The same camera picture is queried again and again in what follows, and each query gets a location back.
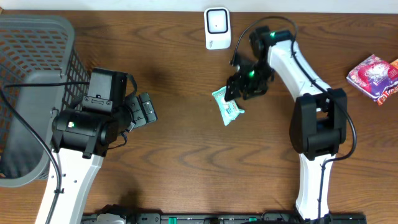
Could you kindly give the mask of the teal wipes packet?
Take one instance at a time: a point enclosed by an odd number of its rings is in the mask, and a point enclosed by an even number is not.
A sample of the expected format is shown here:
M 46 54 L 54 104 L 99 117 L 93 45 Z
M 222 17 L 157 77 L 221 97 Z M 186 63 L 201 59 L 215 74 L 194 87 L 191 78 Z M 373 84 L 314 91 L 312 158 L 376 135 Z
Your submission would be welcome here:
M 234 100 L 225 101 L 226 86 L 220 88 L 212 93 L 221 113 L 224 125 L 229 125 L 230 122 L 235 120 L 240 114 L 244 114 L 245 111 L 240 109 Z

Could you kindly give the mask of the purple red snack packet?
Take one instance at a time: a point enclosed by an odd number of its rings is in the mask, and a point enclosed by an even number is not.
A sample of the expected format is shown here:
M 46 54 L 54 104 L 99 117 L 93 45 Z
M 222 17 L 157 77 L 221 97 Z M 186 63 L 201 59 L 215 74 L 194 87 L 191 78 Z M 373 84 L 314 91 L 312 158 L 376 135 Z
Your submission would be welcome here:
M 371 55 L 355 66 L 346 79 L 373 101 L 377 101 L 384 91 L 397 86 L 397 68 Z

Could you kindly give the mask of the orange red snack packet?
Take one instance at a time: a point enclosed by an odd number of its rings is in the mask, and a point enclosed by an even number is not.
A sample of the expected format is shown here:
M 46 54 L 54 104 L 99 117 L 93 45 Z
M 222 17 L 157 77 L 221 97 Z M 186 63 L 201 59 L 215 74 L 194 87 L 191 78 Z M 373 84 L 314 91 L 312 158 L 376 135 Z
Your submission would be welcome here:
M 381 96 L 377 99 L 377 101 L 376 101 L 377 104 L 378 104 L 379 106 L 382 105 L 382 104 L 387 100 L 387 98 L 388 98 L 389 96 L 391 96 L 391 95 L 397 93 L 397 90 L 398 90 L 398 86 L 395 86 L 395 87 L 392 87 L 392 88 L 390 88 L 390 89 L 384 91 L 384 92 L 381 94 Z

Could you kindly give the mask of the white orange small packet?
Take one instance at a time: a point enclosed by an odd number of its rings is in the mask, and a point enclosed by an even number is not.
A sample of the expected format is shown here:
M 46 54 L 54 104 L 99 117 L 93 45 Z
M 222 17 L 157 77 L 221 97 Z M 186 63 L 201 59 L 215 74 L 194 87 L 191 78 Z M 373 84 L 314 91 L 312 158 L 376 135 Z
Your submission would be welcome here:
M 398 68 L 398 59 L 396 59 L 395 61 L 391 62 L 391 65 L 395 68 Z

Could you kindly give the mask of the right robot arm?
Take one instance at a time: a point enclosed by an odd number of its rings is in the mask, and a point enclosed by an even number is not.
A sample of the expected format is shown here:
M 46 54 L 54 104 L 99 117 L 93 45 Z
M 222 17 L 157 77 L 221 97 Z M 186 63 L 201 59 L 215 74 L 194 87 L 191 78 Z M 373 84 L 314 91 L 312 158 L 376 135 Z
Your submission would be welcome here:
M 267 26 L 252 31 L 249 43 L 257 60 L 233 56 L 237 71 L 227 81 L 222 102 L 264 95 L 268 82 L 280 76 L 294 99 L 289 138 L 300 160 L 295 209 L 302 221 L 326 223 L 331 167 L 346 139 L 347 97 L 314 72 L 295 38 L 289 30 L 271 31 Z

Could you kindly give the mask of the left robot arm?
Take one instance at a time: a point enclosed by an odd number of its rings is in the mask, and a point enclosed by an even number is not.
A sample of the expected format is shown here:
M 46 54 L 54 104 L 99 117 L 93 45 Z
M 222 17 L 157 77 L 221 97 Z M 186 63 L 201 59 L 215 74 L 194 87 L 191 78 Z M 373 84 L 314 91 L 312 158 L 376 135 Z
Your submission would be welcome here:
M 80 223 L 93 181 L 119 135 L 157 120 L 148 93 L 125 97 L 111 116 L 67 109 L 53 122 L 52 155 L 36 223 Z

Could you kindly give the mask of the grey plastic basket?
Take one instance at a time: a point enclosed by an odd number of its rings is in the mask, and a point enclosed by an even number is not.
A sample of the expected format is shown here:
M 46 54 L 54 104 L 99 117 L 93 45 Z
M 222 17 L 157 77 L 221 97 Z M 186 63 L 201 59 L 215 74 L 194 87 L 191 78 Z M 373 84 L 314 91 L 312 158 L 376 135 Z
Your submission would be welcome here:
M 1 85 L 12 107 L 50 144 L 59 112 L 88 91 L 90 76 L 74 48 L 75 31 L 59 16 L 1 16 Z M 48 177 L 40 143 L 1 104 L 1 187 Z

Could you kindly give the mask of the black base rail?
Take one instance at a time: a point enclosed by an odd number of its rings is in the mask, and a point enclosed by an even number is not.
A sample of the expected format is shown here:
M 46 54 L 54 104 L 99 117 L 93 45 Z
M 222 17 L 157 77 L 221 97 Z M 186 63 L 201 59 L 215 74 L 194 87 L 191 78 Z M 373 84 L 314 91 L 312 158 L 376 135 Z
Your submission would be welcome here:
M 99 213 L 83 215 L 81 224 L 266 224 L 266 223 L 311 223 L 303 220 L 297 212 L 271 211 L 262 214 L 164 214 L 134 213 L 119 205 L 107 205 Z

